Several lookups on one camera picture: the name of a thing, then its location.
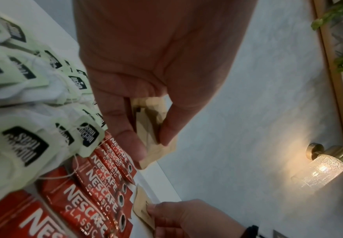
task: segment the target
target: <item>textured glass shade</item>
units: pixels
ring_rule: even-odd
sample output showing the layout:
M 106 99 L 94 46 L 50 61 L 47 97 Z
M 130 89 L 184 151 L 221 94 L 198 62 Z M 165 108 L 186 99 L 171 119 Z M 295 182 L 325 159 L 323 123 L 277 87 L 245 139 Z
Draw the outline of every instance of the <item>textured glass shade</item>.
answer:
M 329 155 L 320 155 L 292 177 L 292 181 L 308 193 L 313 193 L 343 172 L 343 162 Z

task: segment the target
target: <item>wooden frame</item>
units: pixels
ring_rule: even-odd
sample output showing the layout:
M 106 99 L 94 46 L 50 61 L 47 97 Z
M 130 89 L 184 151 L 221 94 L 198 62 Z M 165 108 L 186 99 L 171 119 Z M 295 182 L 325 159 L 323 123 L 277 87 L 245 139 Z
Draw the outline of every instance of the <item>wooden frame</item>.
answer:
M 321 17 L 327 9 L 327 0 L 312 0 L 312 3 L 316 14 L 315 17 Z M 336 56 L 332 44 L 330 27 L 328 24 L 326 24 L 320 27 L 320 30 L 317 30 L 317 32 L 319 33 L 322 53 L 326 58 L 326 67 L 336 95 L 336 103 L 341 120 L 341 126 L 343 128 L 343 80 L 341 73 L 337 71 L 337 67 L 334 63 Z

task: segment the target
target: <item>gray wall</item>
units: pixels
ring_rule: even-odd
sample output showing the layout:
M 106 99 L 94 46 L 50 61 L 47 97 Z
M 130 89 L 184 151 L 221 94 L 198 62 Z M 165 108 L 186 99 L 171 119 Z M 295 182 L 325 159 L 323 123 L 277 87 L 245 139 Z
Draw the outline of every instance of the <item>gray wall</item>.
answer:
M 70 0 L 35 1 L 75 37 Z M 290 184 L 310 142 L 343 144 L 311 21 L 310 1 L 259 1 L 225 86 L 159 161 L 183 200 L 266 233 L 343 237 L 343 174 L 310 198 Z

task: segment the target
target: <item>brass lamp fixture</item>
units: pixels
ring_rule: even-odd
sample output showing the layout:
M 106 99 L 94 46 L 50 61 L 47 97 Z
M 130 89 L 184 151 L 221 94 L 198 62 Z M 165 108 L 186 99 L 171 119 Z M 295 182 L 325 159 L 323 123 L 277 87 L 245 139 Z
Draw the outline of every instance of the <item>brass lamp fixture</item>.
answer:
M 292 181 L 308 193 L 314 193 L 343 172 L 343 146 L 324 150 L 321 144 L 312 143 L 306 157 L 312 162 L 296 173 Z

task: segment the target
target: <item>lamp base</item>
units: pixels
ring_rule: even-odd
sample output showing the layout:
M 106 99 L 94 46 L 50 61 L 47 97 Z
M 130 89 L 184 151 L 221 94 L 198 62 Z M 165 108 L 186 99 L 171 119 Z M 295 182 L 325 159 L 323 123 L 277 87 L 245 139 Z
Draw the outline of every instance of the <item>lamp base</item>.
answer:
M 311 143 L 306 149 L 306 157 L 310 160 L 315 160 L 324 152 L 324 146 L 318 143 Z

